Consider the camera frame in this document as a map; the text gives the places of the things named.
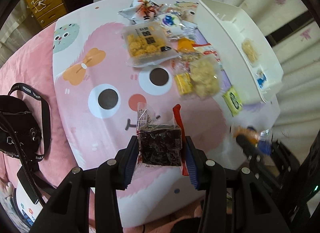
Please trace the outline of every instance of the pink nose print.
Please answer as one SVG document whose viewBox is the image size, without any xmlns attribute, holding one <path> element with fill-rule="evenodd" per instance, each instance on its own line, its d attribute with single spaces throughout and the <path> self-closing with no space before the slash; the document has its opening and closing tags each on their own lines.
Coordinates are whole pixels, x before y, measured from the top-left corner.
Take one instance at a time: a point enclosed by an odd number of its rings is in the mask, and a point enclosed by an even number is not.
<svg viewBox="0 0 320 233">
<path fill-rule="evenodd" d="M 133 111 L 137 111 L 138 110 L 138 103 L 139 102 L 143 102 L 146 103 L 147 100 L 145 99 L 145 97 L 141 94 L 134 94 L 129 98 L 128 101 L 128 105 L 131 108 L 131 110 Z"/>
</svg>

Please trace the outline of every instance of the orange bow print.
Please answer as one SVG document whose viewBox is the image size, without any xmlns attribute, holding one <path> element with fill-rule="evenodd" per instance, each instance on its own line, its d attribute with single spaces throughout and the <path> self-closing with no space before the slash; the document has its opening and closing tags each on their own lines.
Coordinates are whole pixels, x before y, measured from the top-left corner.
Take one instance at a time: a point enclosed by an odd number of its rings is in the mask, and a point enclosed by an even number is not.
<svg viewBox="0 0 320 233">
<path fill-rule="evenodd" d="M 68 67 L 63 72 L 63 79 L 69 81 L 71 85 L 79 85 L 85 76 L 85 70 L 87 67 L 93 67 L 99 64 L 106 57 L 106 53 L 103 50 L 92 48 L 88 51 L 81 64 L 75 64 Z"/>
</svg>

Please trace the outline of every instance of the white plastic tray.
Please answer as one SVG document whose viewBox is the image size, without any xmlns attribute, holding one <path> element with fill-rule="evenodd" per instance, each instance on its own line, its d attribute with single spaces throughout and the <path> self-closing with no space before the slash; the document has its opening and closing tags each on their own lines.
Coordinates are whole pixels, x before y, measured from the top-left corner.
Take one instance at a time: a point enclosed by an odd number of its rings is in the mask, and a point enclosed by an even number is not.
<svg viewBox="0 0 320 233">
<path fill-rule="evenodd" d="M 233 5 L 199 0 L 195 23 L 220 56 L 226 74 L 244 104 L 268 102 L 282 87 L 283 70 L 264 35 L 247 15 Z M 242 50 L 249 38 L 259 59 L 253 67 Z M 261 69 L 267 80 L 260 88 L 255 73 Z"/>
</svg>

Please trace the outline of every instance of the black strap with white text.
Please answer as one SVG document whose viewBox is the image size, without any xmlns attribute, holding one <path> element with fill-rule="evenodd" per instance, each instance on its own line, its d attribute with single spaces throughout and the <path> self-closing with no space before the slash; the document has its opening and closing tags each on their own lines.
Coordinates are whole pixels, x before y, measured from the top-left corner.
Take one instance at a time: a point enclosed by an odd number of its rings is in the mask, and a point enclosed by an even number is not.
<svg viewBox="0 0 320 233">
<path fill-rule="evenodd" d="M 42 137 L 43 137 L 43 145 L 44 145 L 44 154 L 36 154 L 35 161 L 41 161 L 45 154 L 47 153 L 50 141 L 51 141 L 51 120 L 50 120 L 50 108 L 49 104 L 46 100 L 44 100 L 33 88 L 24 84 L 24 83 L 16 83 L 14 84 L 8 95 L 11 95 L 14 91 L 22 91 L 27 95 L 33 97 L 34 99 L 41 101 L 41 116 L 42 116 Z"/>
</svg>

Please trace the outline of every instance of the metal screw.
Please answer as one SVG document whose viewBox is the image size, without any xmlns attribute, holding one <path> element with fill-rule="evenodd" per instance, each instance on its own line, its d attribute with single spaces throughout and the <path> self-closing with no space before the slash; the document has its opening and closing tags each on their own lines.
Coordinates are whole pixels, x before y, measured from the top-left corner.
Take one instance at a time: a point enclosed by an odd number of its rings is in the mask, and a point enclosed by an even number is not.
<svg viewBox="0 0 320 233">
<path fill-rule="evenodd" d="M 72 171 L 73 174 L 77 174 L 77 173 L 79 173 L 81 171 L 81 169 L 80 169 L 80 167 L 74 167 L 74 168 L 72 168 L 71 171 Z"/>
<path fill-rule="evenodd" d="M 207 160 L 205 164 L 208 166 L 214 166 L 216 163 L 213 160 Z"/>
<path fill-rule="evenodd" d="M 116 159 L 109 159 L 107 160 L 107 164 L 112 166 L 112 165 L 115 165 L 117 163 Z"/>
<path fill-rule="evenodd" d="M 250 173 L 250 169 L 247 168 L 247 167 L 243 167 L 243 168 L 241 169 L 241 171 L 242 171 L 244 174 L 249 174 L 249 173 Z"/>
</svg>

